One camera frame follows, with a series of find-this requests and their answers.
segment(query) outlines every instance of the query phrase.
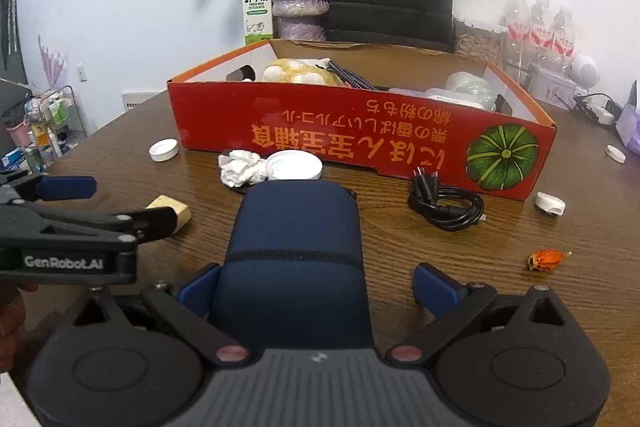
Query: yellow wooden block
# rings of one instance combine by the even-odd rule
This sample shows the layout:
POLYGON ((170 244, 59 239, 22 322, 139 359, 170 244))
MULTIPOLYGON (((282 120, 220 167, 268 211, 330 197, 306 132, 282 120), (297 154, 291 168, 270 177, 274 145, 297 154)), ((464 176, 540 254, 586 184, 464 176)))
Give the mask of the yellow wooden block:
POLYGON ((175 225, 173 233, 178 232, 184 225, 186 225, 191 219, 191 210, 188 205, 180 203, 180 201, 174 200, 169 196, 158 196, 155 200, 149 203, 147 208, 157 208, 158 206, 170 206, 178 216, 178 223, 175 225))

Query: green pumpkin illustration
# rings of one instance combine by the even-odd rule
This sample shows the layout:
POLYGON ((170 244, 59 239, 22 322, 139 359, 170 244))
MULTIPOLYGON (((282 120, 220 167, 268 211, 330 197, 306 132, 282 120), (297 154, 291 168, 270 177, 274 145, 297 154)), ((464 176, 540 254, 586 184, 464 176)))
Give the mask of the green pumpkin illustration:
POLYGON ((507 190, 531 174, 538 140, 526 127, 506 123, 489 127, 466 151, 466 174, 484 190, 507 190))

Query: orange and white plush toy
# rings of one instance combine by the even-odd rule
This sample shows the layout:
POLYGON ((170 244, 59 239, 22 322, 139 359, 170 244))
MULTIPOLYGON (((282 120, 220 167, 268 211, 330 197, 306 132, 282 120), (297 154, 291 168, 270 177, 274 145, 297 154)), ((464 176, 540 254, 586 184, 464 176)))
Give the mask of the orange and white plush toy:
POLYGON ((278 58, 269 63, 259 82, 344 87, 336 74, 326 70, 328 65, 328 58, 278 58))

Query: red cardboard box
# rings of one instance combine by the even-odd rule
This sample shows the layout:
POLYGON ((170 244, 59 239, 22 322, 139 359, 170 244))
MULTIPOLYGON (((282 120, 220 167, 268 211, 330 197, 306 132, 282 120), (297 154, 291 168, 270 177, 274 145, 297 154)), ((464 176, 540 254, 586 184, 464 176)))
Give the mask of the red cardboard box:
POLYGON ((533 190, 556 135, 545 111, 496 66, 405 46, 256 42, 172 78, 168 89, 180 140, 189 149, 268 156, 296 148, 402 178, 422 166, 438 170, 443 184, 514 200, 533 190), (444 87, 451 73, 468 71, 484 77, 508 109, 489 112, 384 91, 239 82, 251 70, 260 78, 275 58, 325 57, 386 87, 444 87))

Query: pink bucket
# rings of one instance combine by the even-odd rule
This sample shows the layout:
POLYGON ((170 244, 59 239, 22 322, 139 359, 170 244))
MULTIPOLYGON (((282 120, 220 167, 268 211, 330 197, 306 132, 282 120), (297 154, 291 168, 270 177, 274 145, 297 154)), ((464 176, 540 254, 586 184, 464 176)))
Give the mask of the pink bucket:
POLYGON ((29 139, 29 131, 31 127, 21 121, 15 127, 7 128, 7 132, 11 136, 11 139, 14 141, 16 147, 27 147, 31 140, 29 139))

